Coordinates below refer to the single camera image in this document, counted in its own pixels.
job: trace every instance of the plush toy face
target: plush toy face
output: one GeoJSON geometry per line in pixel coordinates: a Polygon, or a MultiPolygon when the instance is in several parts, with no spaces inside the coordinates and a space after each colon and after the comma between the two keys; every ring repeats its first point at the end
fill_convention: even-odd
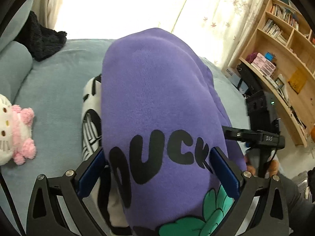
{"type": "Polygon", "coordinates": [[[13,155],[12,109],[10,101],[0,94],[0,165],[7,163],[13,155]]]}

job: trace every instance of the black letter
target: black letter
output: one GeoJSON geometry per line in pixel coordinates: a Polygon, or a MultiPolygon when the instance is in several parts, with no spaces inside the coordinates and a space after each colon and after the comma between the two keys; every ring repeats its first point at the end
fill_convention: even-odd
{"type": "Polygon", "coordinates": [[[143,138],[136,135],[130,142],[130,171],[137,184],[145,184],[151,180],[162,166],[165,137],[162,131],[154,130],[150,135],[149,157],[142,162],[143,138]]]}
{"type": "Polygon", "coordinates": [[[191,152],[181,153],[182,141],[187,146],[193,145],[193,138],[184,130],[174,131],[167,143],[169,158],[178,164],[190,165],[194,163],[194,155],[191,152]]]}
{"type": "Polygon", "coordinates": [[[206,162],[206,158],[209,154],[209,146],[206,143],[204,146],[204,141],[201,137],[197,138],[197,143],[195,147],[195,159],[200,168],[203,168],[206,166],[206,168],[213,174],[212,169],[206,162]]]}
{"type": "Polygon", "coordinates": [[[109,152],[109,161],[111,163],[111,169],[116,179],[123,204],[126,208],[129,208],[131,205],[131,185],[127,159],[120,148],[115,146],[109,152]],[[120,171],[121,183],[117,169],[120,171]]]}

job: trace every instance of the black fur garment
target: black fur garment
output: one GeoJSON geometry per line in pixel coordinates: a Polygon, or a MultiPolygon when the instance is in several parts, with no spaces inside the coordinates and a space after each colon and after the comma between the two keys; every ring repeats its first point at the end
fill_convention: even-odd
{"type": "Polygon", "coordinates": [[[23,44],[36,61],[42,61],[60,51],[67,41],[64,31],[45,28],[37,20],[33,11],[21,29],[15,41],[23,44]]]}

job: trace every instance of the hand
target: hand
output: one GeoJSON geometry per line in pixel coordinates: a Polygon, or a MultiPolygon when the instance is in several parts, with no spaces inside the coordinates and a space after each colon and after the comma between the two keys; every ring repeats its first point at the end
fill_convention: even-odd
{"type": "MultiPolygon", "coordinates": [[[[256,175],[256,169],[250,164],[249,159],[246,155],[244,156],[244,159],[246,162],[247,171],[249,171],[253,175],[256,175]]],[[[272,177],[273,175],[278,174],[279,166],[280,166],[280,163],[277,160],[272,160],[268,168],[269,177],[272,177]]]]}

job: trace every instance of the purple fabric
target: purple fabric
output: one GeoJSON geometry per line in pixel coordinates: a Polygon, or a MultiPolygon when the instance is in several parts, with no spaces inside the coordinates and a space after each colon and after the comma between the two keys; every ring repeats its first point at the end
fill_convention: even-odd
{"type": "Polygon", "coordinates": [[[214,89],[210,69],[187,44],[164,30],[131,34],[110,46],[103,61],[101,119],[106,159],[113,147],[119,147],[129,172],[133,137],[143,137],[145,162],[151,132],[160,130],[165,135],[159,172],[145,184],[137,184],[130,173],[132,199],[124,210],[131,228],[154,230],[186,215],[201,216],[205,194],[220,185],[196,160],[182,165],[169,158],[166,149],[172,132],[181,129],[193,139],[192,146],[182,143],[182,154],[194,154],[196,140],[201,137],[204,145],[219,146],[246,170],[239,145],[224,139],[221,125],[231,123],[214,89]]]}

